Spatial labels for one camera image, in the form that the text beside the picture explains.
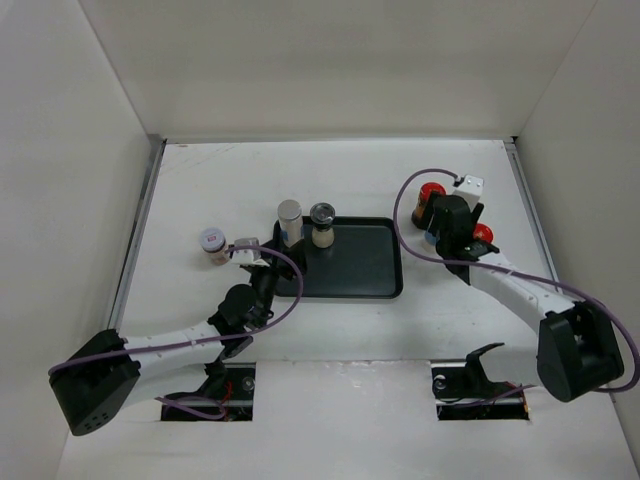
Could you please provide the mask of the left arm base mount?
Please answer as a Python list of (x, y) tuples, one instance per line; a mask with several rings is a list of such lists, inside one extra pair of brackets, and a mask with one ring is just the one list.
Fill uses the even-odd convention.
[(227, 363), (225, 373), (206, 379), (197, 390), (166, 394), (191, 412), (163, 404), (161, 422), (250, 422), (254, 413), (255, 363)]

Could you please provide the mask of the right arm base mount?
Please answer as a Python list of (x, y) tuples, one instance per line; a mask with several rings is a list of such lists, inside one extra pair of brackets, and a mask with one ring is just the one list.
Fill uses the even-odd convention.
[(529, 419), (525, 391), (539, 383), (532, 349), (491, 343), (430, 367), (440, 421)]

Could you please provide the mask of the red lid sauce jar rear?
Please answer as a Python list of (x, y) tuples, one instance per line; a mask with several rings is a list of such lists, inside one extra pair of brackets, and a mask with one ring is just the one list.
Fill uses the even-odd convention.
[(437, 182), (427, 182), (420, 187), (417, 203), (411, 214), (411, 221), (416, 228), (422, 230), (426, 228), (426, 221), (431, 215), (433, 200), (445, 194), (445, 188)]

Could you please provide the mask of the white lid small spice jar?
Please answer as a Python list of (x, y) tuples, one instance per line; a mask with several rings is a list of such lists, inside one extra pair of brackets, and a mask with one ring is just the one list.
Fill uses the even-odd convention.
[(200, 233), (199, 243), (214, 265), (221, 266), (229, 261), (227, 240), (221, 229), (206, 228)]

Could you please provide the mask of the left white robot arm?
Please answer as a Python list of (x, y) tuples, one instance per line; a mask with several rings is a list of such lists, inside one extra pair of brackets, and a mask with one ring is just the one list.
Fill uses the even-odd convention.
[(92, 433), (146, 400), (207, 421), (226, 418), (226, 361), (285, 319), (272, 311), (277, 283), (295, 280), (302, 291), (306, 272), (304, 241), (287, 246), (238, 240), (226, 252), (250, 278), (232, 286), (207, 320), (140, 337), (106, 329), (49, 370), (72, 435)]

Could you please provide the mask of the clear lid pepper shaker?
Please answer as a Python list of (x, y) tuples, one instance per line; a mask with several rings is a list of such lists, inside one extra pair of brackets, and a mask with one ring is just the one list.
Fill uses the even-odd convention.
[(309, 214), (313, 224), (311, 238), (317, 248), (326, 249), (334, 243), (333, 222), (335, 215), (335, 209), (329, 203), (320, 202), (311, 207)]

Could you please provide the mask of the red lid sauce jar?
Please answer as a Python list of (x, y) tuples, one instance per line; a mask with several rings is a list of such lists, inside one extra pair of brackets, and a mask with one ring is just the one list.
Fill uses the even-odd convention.
[(477, 241), (492, 244), (494, 241), (494, 233), (489, 226), (483, 223), (477, 223), (473, 232), (473, 238)]
[(426, 221), (431, 215), (433, 200), (445, 194), (445, 188), (437, 182), (427, 182), (420, 187), (417, 203), (411, 214), (411, 221), (416, 228), (422, 230), (426, 228)]

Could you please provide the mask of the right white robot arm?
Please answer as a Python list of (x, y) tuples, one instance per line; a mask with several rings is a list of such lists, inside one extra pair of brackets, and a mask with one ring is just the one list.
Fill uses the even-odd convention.
[(550, 280), (517, 271), (498, 247), (474, 235), (482, 210), (482, 204), (471, 207), (459, 195), (433, 194), (422, 223), (435, 236), (436, 252), (447, 270), (527, 324), (537, 346), (515, 360), (469, 365), (463, 373), (466, 388), (487, 395), (500, 383), (497, 368), (522, 365), (519, 381), (541, 385), (567, 403), (622, 377), (613, 315), (585, 295), (570, 298), (567, 286), (558, 293), (548, 288)]

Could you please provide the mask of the white cap blue label bottle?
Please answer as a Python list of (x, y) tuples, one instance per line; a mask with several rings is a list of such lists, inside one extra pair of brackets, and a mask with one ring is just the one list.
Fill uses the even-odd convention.
[(424, 242), (428, 248), (434, 249), (437, 244), (437, 237), (429, 231), (426, 231), (424, 233)]

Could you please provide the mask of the silver lid salt jar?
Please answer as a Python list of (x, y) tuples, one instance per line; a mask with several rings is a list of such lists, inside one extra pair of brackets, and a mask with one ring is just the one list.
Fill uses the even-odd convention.
[(287, 248), (304, 239), (304, 222), (301, 205), (293, 199), (282, 201), (277, 208), (281, 238)]

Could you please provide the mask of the red lid sauce jar front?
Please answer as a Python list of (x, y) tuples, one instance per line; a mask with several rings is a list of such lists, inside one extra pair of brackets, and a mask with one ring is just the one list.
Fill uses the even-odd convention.
[(492, 244), (494, 241), (494, 233), (489, 226), (483, 223), (477, 223), (473, 232), (473, 238), (477, 241)]

